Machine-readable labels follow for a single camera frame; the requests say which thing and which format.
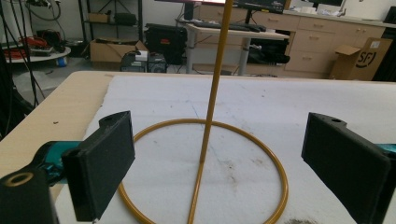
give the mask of vertical pole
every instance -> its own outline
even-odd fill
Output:
[[[222,26],[221,26],[221,30],[220,30],[215,71],[213,74],[212,88],[211,88],[211,92],[210,92],[209,104],[208,104],[207,114],[206,114],[204,139],[202,142],[198,174],[197,174],[197,178],[195,180],[195,188],[194,188],[194,193],[193,193],[192,201],[191,201],[191,209],[190,209],[189,221],[188,221],[189,224],[193,223],[193,221],[194,221],[195,208],[196,208],[196,204],[197,204],[197,200],[198,200],[198,193],[199,193],[199,187],[201,184],[202,172],[204,170],[206,151],[207,151],[207,146],[209,143],[210,129],[212,126],[213,113],[215,110],[216,96],[218,93],[220,71],[221,71],[221,66],[222,66],[222,58],[223,58],[223,54],[224,54],[225,43],[227,41],[228,26],[230,24],[230,17],[231,17],[232,9],[233,9],[233,0],[226,0],[225,6],[224,6],[223,19],[222,19]]]

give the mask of cabinet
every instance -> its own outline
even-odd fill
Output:
[[[246,11],[233,8],[232,21],[243,21]],[[222,7],[201,5],[194,17],[220,21]],[[337,58],[334,50],[340,45],[361,48],[368,37],[381,37],[385,26],[364,24],[359,20],[344,20],[305,13],[285,11],[284,14],[255,12],[250,22],[267,29],[290,32],[289,46],[285,51],[290,61],[281,66],[248,64],[250,74],[268,74],[280,77],[327,78]]]
[[[134,0],[137,3],[137,9],[134,12],[131,12],[122,2],[121,0],[108,0],[107,2],[103,3],[103,6],[101,9],[99,9],[99,12],[104,12],[105,9],[110,9],[112,11],[112,16],[114,16],[115,13],[120,12],[119,7],[123,8],[123,12],[130,12],[136,15],[136,26],[131,27],[132,29],[137,27],[137,33],[138,33],[138,38],[139,40],[143,40],[143,15],[142,15],[142,0]],[[101,22],[90,22],[89,20],[86,19],[86,16],[88,16],[89,13],[92,12],[91,10],[91,2],[90,0],[85,1],[85,5],[83,5],[82,0],[78,0],[78,6],[79,6],[79,14],[80,14],[80,19],[81,19],[81,26],[82,26],[82,34],[84,41],[88,41],[87,37],[87,25],[89,27],[89,31],[91,34],[91,39],[94,39],[94,30],[93,30],[93,25],[101,25],[101,26],[114,26],[116,28],[116,37],[119,37],[120,30],[119,26],[124,26],[115,23],[114,21],[107,22],[107,23],[101,23]]]

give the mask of white cloth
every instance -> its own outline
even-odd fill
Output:
[[[210,77],[114,77],[98,120],[130,110],[134,133],[169,119],[205,119]],[[396,85],[330,80],[222,78],[214,120],[261,139],[282,162],[290,184],[278,223],[355,223],[302,160],[309,112],[336,117],[374,143],[396,143]],[[156,223],[186,223],[201,151],[203,125],[162,128],[135,144],[124,178],[135,205]],[[242,136],[214,127],[194,223],[263,223],[275,210],[280,183],[270,159]],[[56,202],[61,223],[74,223],[68,188]],[[386,223],[396,220],[396,206]],[[100,223],[138,223],[113,197]]]

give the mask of black case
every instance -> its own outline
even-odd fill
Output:
[[[167,63],[183,64],[187,30],[181,27],[148,23],[145,45],[150,52],[163,54]]]
[[[382,223],[396,186],[395,153],[340,119],[310,113],[302,157],[357,223]]]

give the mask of mounting hole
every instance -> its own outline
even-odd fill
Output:
[[[5,183],[7,187],[17,187],[19,185],[27,183],[29,180],[33,178],[32,173],[20,173],[17,175],[11,176]]]

